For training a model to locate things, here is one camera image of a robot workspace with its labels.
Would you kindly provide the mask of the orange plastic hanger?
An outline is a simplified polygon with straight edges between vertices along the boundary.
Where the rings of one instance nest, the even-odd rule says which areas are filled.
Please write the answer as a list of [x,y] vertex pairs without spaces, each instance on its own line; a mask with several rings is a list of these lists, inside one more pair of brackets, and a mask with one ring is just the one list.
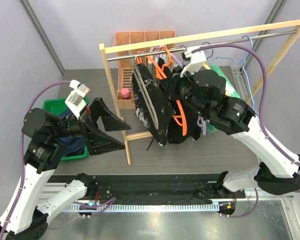
[[[159,81],[163,81],[164,87],[168,86],[167,78],[168,78],[167,75],[165,75],[163,77],[163,79],[159,80]],[[170,84],[170,86],[167,88],[167,92],[165,94],[167,95],[167,97],[169,98],[170,101],[175,101],[176,102],[180,114],[177,115],[175,113],[173,115],[173,119],[182,128],[182,135],[186,136],[187,132],[188,132],[186,115],[184,113],[184,110],[183,110],[183,107],[182,107],[182,104],[181,104],[180,100],[176,99],[176,96],[173,96],[172,90],[173,90],[173,87],[172,87],[172,84]]]

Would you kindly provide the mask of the blue denim trousers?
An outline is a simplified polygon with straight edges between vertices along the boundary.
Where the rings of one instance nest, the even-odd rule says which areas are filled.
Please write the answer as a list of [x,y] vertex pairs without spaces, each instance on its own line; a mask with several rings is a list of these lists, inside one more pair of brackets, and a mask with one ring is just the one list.
[[85,149],[85,139],[82,136],[69,136],[56,139],[59,143],[66,145],[63,157],[75,157],[82,155]]

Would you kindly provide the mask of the black white-speckled trousers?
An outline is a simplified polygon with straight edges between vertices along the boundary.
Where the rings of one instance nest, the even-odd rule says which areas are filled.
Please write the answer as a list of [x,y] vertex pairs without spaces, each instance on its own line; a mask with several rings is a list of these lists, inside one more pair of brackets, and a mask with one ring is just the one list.
[[131,85],[136,117],[157,143],[165,146],[168,142],[169,123],[175,114],[174,108],[143,63],[133,67]]

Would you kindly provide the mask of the grey plastic hanger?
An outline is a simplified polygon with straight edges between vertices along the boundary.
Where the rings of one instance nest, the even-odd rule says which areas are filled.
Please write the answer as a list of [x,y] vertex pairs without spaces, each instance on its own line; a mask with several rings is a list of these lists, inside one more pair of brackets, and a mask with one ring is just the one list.
[[146,85],[143,82],[141,73],[139,68],[137,67],[137,64],[142,63],[142,61],[140,60],[141,57],[139,56],[135,56],[134,60],[131,61],[131,66],[132,66],[132,72],[134,74],[135,80],[139,86],[140,92],[143,96],[144,102],[146,104],[146,107],[149,111],[150,117],[152,119],[153,125],[156,129],[159,128],[159,120],[158,120],[158,116],[155,110],[155,107],[151,101],[150,95],[147,91]]

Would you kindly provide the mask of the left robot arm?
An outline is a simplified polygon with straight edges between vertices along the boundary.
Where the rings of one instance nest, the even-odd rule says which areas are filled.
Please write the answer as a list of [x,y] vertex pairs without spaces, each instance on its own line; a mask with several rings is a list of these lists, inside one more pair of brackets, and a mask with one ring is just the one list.
[[96,180],[80,173],[58,194],[38,203],[67,150],[61,138],[82,137],[91,156],[125,148],[122,142],[109,136],[109,132],[129,130],[130,125],[111,112],[102,98],[97,97],[91,103],[68,98],[65,103],[71,114],[64,118],[41,108],[29,110],[24,117],[21,131],[30,137],[30,143],[23,157],[20,185],[0,216],[3,239],[38,240],[67,206],[81,198],[91,200],[96,195]]

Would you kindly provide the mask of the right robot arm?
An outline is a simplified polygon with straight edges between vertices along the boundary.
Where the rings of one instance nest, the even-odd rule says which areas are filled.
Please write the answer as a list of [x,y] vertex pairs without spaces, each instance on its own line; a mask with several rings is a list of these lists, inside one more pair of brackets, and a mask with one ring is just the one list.
[[183,101],[198,116],[243,143],[260,159],[251,169],[222,172],[215,186],[219,197],[227,198],[233,192],[250,188],[277,196],[300,192],[300,154],[280,148],[255,111],[241,98],[226,94],[224,77],[209,69],[191,74],[176,67],[169,80],[170,99]]

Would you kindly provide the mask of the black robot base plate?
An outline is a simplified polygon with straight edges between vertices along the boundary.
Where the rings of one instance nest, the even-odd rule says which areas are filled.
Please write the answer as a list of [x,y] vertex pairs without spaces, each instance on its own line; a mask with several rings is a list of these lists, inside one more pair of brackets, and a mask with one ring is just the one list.
[[213,200],[244,199],[243,190],[223,190],[219,174],[95,175],[92,199],[116,205],[196,205]]

